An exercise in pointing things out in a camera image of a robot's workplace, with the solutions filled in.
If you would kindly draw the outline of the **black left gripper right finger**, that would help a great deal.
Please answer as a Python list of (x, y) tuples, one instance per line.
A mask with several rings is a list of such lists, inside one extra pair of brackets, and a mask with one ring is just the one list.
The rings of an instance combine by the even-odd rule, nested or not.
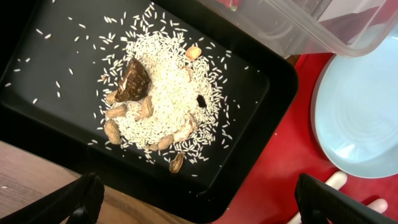
[(397, 224), (305, 173), (298, 177), (295, 200), (303, 224)]

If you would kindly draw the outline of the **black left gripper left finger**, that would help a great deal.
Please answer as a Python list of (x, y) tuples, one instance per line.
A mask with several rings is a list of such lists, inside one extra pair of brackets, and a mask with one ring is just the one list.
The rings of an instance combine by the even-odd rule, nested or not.
[(1, 224), (95, 224), (104, 200), (104, 184), (95, 173), (52, 192), (40, 200), (1, 218)]

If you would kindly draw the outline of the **red wrapper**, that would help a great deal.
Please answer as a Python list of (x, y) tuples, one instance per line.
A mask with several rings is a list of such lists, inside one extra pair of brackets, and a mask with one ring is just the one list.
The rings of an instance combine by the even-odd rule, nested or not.
[(242, 2), (242, 0), (216, 0), (216, 1), (223, 4), (231, 11), (236, 11)]

